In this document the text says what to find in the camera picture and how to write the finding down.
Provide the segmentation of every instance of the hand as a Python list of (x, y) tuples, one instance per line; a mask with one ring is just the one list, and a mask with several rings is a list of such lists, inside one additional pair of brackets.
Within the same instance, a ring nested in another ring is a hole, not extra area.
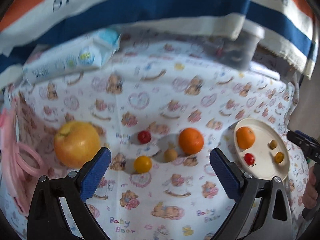
[(309, 170), (309, 181), (306, 186), (306, 190), (302, 196), (302, 203), (308, 209), (312, 209), (316, 206), (318, 192), (315, 189), (316, 176), (313, 173), (314, 167)]

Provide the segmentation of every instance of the blue gripper pad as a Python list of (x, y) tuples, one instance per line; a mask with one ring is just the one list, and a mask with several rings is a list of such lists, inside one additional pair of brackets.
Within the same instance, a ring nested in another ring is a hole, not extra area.
[(296, 134), (300, 135), (301, 137), (304, 137), (306, 139), (308, 139), (310, 142), (313, 141), (313, 138), (311, 138), (310, 136), (306, 135), (305, 133), (299, 131), (299, 130), (295, 130), (294, 131)]
[(220, 180), (223, 189), (227, 193), (228, 198), (238, 202), (240, 200), (240, 184), (237, 178), (233, 175), (231, 169), (220, 157), (215, 150), (210, 152), (210, 164)]
[(93, 197), (99, 182), (111, 163), (110, 150), (106, 147), (101, 148), (101, 150), (102, 149), (103, 152), (100, 154), (99, 158), (95, 160), (92, 168), (84, 176), (81, 182), (80, 197), (83, 202), (85, 202), (88, 198)]

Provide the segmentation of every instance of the wet wipes package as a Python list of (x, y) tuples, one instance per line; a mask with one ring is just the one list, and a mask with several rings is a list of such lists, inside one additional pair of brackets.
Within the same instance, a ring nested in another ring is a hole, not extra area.
[(30, 84), (58, 76), (98, 69), (119, 49), (120, 35), (99, 29), (45, 51), (33, 53), (23, 66), (23, 78)]

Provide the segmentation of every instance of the tan ball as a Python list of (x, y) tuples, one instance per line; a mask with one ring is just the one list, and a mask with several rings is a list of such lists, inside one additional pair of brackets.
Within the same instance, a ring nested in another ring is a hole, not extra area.
[(174, 149), (167, 149), (164, 152), (164, 161), (167, 162), (167, 163), (173, 162), (177, 158), (178, 158), (178, 153)]

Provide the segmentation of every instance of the orange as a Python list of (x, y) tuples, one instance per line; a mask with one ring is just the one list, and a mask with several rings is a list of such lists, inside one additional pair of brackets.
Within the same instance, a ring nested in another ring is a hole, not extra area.
[(256, 139), (254, 132), (246, 126), (240, 127), (236, 132), (236, 136), (238, 146), (243, 150), (249, 149)]
[(203, 136), (197, 129), (186, 128), (179, 135), (179, 146), (186, 155), (200, 152), (203, 144)]
[(57, 158), (70, 168), (81, 168), (100, 150), (96, 129), (87, 122), (67, 122), (54, 137)]
[(150, 171), (152, 167), (152, 161), (147, 156), (140, 156), (134, 161), (133, 167), (139, 174), (146, 173)]

